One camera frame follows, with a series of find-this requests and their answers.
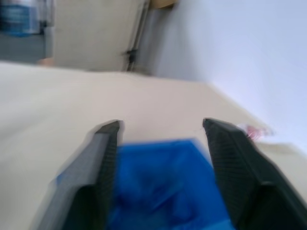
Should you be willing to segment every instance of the table surface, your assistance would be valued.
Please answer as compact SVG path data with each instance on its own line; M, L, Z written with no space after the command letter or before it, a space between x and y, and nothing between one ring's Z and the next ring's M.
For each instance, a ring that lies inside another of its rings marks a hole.
M125 143L196 138L204 148L205 117L264 126L208 84L9 63L0 69L1 229L35 227L55 176L106 121L124 121ZM260 148L307 200L306 158L288 145Z

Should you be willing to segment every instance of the floor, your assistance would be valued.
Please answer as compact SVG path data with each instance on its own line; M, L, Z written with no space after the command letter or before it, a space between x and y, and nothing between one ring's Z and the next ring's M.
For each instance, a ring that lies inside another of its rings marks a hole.
M0 60L36 64L45 57L44 37L0 34Z

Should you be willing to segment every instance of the cardboard box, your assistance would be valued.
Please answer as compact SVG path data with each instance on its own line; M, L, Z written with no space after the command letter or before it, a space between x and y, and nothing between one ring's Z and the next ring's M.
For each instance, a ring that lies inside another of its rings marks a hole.
M152 6L157 9L171 6L177 2L177 0L151 0L151 1L152 1Z

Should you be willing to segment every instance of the beige door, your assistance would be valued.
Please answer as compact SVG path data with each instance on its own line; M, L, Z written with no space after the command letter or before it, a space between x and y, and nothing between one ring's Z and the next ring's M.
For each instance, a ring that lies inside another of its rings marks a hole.
M122 70L144 0L58 0L56 66L93 71Z

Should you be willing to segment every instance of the white wall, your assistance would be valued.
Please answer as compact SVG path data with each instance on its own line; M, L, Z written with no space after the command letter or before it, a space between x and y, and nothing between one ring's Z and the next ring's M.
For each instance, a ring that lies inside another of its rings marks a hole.
M162 36L176 39L149 68L212 82L307 152L306 9L306 0L181 0Z

